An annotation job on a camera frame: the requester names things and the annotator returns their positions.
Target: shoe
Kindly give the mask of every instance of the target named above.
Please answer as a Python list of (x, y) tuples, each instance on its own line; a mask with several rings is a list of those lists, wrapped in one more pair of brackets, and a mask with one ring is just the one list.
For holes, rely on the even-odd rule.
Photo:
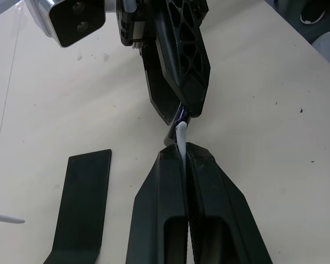
[(327, 3), (325, 0), (309, 0), (302, 9), (301, 22), (306, 25), (319, 22), (325, 14)]

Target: camera lens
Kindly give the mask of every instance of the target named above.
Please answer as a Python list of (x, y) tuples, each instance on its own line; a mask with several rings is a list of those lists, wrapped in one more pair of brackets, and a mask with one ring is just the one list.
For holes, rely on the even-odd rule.
[(84, 31), (86, 31), (86, 29), (88, 28), (88, 25), (89, 24), (86, 21), (83, 21), (83, 22), (79, 23), (78, 26), (77, 26), (77, 31), (78, 32), (84, 32)]
[(72, 6), (72, 11), (75, 15), (79, 15), (80, 13), (83, 12), (84, 8), (85, 8), (85, 5), (83, 2), (76, 2)]

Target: white marker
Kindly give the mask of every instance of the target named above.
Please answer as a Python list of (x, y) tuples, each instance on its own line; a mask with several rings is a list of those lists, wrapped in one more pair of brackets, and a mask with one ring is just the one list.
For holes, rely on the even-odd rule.
[(184, 172), (186, 172), (186, 131), (187, 131), (186, 122), (182, 121), (176, 126), (177, 146), (182, 157)]
[(23, 224), (25, 221), (23, 219), (3, 216), (0, 214), (0, 222), (11, 223), (11, 224)]

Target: table surface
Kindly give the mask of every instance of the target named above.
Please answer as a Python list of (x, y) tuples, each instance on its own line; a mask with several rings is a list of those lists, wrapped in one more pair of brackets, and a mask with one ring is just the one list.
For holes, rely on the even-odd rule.
[[(264, 1), (208, 5), (210, 86), (188, 140), (244, 193), (273, 263), (330, 263), (330, 65)], [(97, 263), (124, 263), (134, 197), (168, 129), (142, 60), (122, 46), (114, 14), (62, 49), (15, 8), (0, 18), (0, 213), (26, 223), (0, 223), (0, 264), (44, 262), (68, 157), (104, 149), (113, 157)]]

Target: black rubber pad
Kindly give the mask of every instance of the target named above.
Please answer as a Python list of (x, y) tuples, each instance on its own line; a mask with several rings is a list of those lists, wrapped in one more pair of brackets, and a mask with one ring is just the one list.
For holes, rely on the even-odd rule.
[(103, 236), (111, 150), (69, 158), (52, 251), (44, 264), (93, 264)]

